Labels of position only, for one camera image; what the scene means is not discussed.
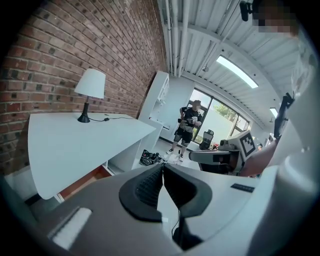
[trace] white table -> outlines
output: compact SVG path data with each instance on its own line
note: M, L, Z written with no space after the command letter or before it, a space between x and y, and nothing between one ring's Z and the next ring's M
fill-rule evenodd
M28 153L31 173L43 199L62 190L110 160L124 171L135 168L148 135L155 128L125 114L90 113L96 120L81 123L81 113L31 114Z

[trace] ceiling light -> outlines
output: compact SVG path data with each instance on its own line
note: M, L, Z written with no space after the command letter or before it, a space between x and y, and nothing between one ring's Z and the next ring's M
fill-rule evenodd
M274 115L275 118L277 118L278 112L274 107L270 108L270 111L272 112L272 114Z
M258 85L255 81L253 81L250 76L248 76L245 72L243 72L239 67L235 64L227 60L226 58L222 57L221 55L216 60L220 64L224 65L227 69L231 70L235 73L238 77L240 77L243 81L245 81L251 88L257 88Z

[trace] black chair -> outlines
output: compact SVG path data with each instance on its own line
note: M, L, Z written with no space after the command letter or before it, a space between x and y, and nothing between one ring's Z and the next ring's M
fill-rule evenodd
M214 131L208 130L203 133L203 140L199 145L200 150L208 150L212 139L214 138Z

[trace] ceiling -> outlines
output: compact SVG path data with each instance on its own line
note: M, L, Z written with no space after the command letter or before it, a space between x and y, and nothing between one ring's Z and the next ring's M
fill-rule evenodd
M168 1L171 27L174 25L174 1ZM252 25L251 15L244 22L239 0L191 0L186 40L182 40L184 4L183 0L177 0L178 70L181 44L185 44L181 76L210 87L234 102L263 129L272 131L274 123L270 123L270 120L275 118L270 108L278 110L285 93L292 95L291 73L298 57L297 42L283 35L258 32L258 28ZM170 49L165 0L159 0L159 8L168 57ZM174 29L171 28L174 60L173 33ZM247 73L258 84L258 88L252 89L232 71L216 62L219 55ZM205 67L208 68L207 72L202 70Z

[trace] brick wall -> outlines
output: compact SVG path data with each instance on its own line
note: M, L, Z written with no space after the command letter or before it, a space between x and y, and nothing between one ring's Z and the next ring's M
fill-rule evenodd
M51 0L30 16L1 68L2 173L29 165L31 113L82 110L74 88L88 68L106 74L105 97L91 98L89 111L136 117L166 71L157 0Z

